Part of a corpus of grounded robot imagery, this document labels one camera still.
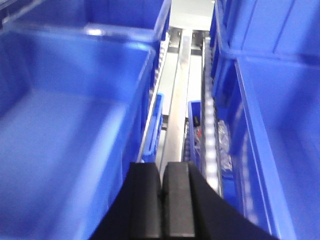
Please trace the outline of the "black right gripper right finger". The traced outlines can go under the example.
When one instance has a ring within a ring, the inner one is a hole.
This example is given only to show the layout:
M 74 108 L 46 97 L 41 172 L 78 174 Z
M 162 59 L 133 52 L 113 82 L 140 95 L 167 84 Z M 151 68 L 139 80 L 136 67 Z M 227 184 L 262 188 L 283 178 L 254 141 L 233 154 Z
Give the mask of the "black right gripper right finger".
M 165 167 L 164 239 L 273 240 L 222 199 L 191 161 Z

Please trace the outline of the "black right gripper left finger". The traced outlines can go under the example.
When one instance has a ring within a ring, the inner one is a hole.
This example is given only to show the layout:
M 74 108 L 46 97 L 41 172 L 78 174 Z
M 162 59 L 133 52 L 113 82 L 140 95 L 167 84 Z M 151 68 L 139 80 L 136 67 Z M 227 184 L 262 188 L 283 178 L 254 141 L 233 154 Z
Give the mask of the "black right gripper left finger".
M 160 240 L 162 188 L 155 163 L 131 163 L 125 181 L 91 240 Z

